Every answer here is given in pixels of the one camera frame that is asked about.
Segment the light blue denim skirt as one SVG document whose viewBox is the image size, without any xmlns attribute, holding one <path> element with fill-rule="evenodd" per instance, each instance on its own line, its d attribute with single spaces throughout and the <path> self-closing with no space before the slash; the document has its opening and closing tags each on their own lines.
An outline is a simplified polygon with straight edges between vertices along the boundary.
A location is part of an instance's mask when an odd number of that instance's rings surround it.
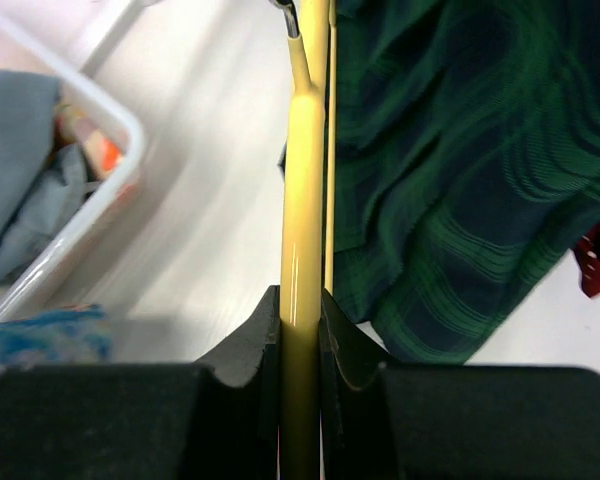
<svg viewBox="0 0 600 480">
<path fill-rule="evenodd" d="M 60 82 L 0 69 L 0 285 L 44 251 L 99 183 L 58 136 Z"/>
</svg>

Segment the blue floral skirt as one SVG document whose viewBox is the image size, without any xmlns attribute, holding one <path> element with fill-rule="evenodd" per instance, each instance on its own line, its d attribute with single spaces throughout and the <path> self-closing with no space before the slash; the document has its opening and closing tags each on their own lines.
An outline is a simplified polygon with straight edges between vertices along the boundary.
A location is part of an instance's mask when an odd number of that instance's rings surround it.
<svg viewBox="0 0 600 480">
<path fill-rule="evenodd" d="M 0 322 L 0 367 L 107 362 L 113 349 L 112 322 L 98 305 Z"/>
</svg>

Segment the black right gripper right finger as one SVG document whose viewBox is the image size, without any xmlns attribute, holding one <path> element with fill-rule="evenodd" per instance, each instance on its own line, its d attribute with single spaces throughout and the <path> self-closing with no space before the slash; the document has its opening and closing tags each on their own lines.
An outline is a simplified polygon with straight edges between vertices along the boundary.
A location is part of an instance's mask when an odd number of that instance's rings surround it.
<svg viewBox="0 0 600 480">
<path fill-rule="evenodd" d="M 600 479 L 600 375 L 404 363 L 330 295 L 319 324 L 329 479 Z"/>
</svg>

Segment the orange floral white skirt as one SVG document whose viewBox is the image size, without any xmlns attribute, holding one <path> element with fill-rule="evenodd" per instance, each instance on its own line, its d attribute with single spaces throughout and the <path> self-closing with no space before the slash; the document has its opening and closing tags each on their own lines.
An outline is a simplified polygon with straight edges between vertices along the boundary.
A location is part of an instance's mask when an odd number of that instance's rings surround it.
<svg viewBox="0 0 600 480">
<path fill-rule="evenodd" d="M 22 196 L 60 155 L 77 144 L 99 180 L 123 158 L 104 129 L 65 96 L 54 75 L 0 68 L 0 196 Z"/>
</svg>

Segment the yellow plastic hanger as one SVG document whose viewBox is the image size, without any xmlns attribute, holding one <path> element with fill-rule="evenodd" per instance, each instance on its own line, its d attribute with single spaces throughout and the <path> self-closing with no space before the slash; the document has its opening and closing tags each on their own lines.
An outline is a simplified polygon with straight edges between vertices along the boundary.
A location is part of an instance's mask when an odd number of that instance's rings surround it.
<svg viewBox="0 0 600 480">
<path fill-rule="evenodd" d="M 280 276 L 279 465 L 283 479 L 317 479 L 330 4 L 277 1 L 274 5 L 285 21 L 293 81 L 285 152 Z"/>
</svg>

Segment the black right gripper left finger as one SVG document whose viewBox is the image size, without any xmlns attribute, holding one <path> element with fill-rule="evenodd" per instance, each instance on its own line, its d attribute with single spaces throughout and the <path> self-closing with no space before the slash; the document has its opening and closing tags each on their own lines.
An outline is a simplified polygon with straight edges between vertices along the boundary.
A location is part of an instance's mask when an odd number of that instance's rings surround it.
<svg viewBox="0 0 600 480">
<path fill-rule="evenodd" d="M 0 479 L 273 479 L 279 290 L 192 363 L 0 371 Z"/>
</svg>

